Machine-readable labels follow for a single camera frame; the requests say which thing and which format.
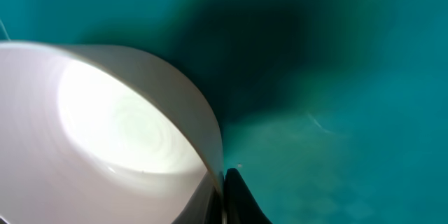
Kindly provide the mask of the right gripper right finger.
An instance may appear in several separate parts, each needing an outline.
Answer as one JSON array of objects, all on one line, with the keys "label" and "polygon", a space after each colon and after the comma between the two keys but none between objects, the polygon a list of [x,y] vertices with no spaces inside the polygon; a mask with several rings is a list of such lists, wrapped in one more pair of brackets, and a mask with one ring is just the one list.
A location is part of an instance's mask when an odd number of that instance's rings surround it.
[{"label": "right gripper right finger", "polygon": [[227,224],[272,224],[235,168],[227,170],[223,196]]}]

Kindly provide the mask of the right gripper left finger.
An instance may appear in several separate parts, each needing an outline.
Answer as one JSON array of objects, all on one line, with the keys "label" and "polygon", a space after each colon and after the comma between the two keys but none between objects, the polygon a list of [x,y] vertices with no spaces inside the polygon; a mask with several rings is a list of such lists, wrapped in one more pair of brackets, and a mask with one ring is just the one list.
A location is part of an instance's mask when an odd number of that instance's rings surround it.
[{"label": "right gripper left finger", "polygon": [[211,175],[206,173],[173,224],[222,224],[222,210]]}]

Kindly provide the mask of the pink bowl with rice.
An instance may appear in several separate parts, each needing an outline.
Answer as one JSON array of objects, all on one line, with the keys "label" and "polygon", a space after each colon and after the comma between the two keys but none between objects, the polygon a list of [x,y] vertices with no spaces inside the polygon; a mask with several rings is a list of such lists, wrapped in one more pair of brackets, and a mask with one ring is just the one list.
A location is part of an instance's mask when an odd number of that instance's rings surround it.
[{"label": "pink bowl with rice", "polygon": [[1,43],[1,222],[173,223],[204,175],[209,103],[178,69],[114,45]]}]

